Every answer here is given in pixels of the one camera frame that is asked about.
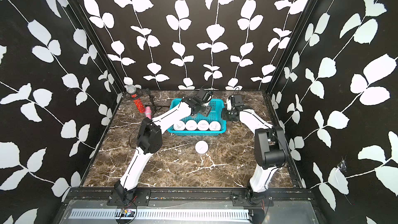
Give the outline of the yogurt cup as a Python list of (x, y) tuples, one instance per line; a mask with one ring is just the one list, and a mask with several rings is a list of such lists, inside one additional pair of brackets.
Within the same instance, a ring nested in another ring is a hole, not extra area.
[(209, 130), (210, 131), (220, 131), (221, 130), (221, 124), (217, 121), (212, 121), (209, 124)]
[(187, 131), (195, 131), (198, 128), (198, 124), (195, 120), (188, 120), (185, 123), (185, 129)]
[(182, 120), (179, 120), (174, 123), (173, 129), (175, 131), (184, 131), (186, 129), (186, 124)]
[(205, 141), (198, 141), (195, 145), (195, 150), (199, 154), (206, 154), (208, 152), (209, 146)]
[(198, 129), (199, 131), (207, 131), (207, 130), (209, 130), (209, 123), (208, 123), (208, 121), (206, 121), (206, 120), (200, 120), (200, 121), (197, 123), (197, 129)]

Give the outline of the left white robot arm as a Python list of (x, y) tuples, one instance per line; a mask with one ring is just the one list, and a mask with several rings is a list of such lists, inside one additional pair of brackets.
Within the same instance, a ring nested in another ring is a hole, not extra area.
[(134, 156), (123, 176), (115, 183), (114, 189), (122, 201), (131, 201), (138, 181), (150, 158), (163, 145), (162, 135), (182, 119), (201, 114), (207, 117), (211, 111), (208, 103), (212, 90), (200, 89), (195, 95), (185, 96), (177, 106), (153, 119), (143, 119), (138, 135)]

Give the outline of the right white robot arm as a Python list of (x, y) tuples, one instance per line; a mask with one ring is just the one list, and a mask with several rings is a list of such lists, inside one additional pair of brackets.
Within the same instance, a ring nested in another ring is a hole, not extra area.
[(249, 188), (253, 193), (265, 192), (275, 172), (287, 161), (283, 129), (263, 120), (254, 109), (244, 104), (240, 94), (229, 96), (227, 106), (222, 110), (222, 119), (243, 123), (253, 132), (257, 165), (250, 178)]

